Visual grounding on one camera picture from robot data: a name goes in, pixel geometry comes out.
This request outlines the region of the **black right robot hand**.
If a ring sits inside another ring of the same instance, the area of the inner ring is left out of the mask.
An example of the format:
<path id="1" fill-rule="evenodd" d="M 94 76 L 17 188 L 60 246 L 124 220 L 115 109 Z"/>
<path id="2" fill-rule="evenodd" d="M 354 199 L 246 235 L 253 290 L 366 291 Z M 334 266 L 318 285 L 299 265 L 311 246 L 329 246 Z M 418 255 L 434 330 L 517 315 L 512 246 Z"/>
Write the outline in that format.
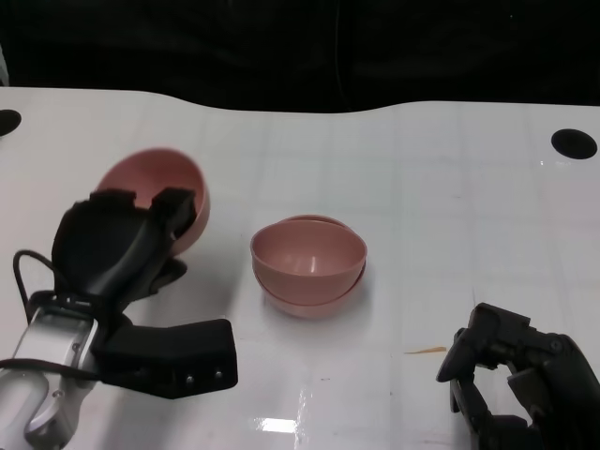
<path id="1" fill-rule="evenodd" d="M 478 367 L 504 365 L 529 417 L 494 415 L 474 383 Z M 529 318 L 481 303 L 457 330 L 437 375 L 465 418 L 473 449 L 596 449 L 599 381 L 576 342 L 543 333 Z"/>

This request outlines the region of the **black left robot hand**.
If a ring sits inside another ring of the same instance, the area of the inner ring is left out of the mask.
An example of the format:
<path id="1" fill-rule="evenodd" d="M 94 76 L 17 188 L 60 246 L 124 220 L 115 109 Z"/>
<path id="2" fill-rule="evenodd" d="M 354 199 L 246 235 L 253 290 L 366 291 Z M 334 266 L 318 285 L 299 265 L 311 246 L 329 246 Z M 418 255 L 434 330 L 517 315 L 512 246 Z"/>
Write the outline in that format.
<path id="1" fill-rule="evenodd" d="M 124 305 L 186 273 L 174 247 L 196 218 L 195 192 L 166 187 L 147 208 L 135 200 L 130 190 L 97 190 L 64 214 L 52 245 L 56 290 Z"/>

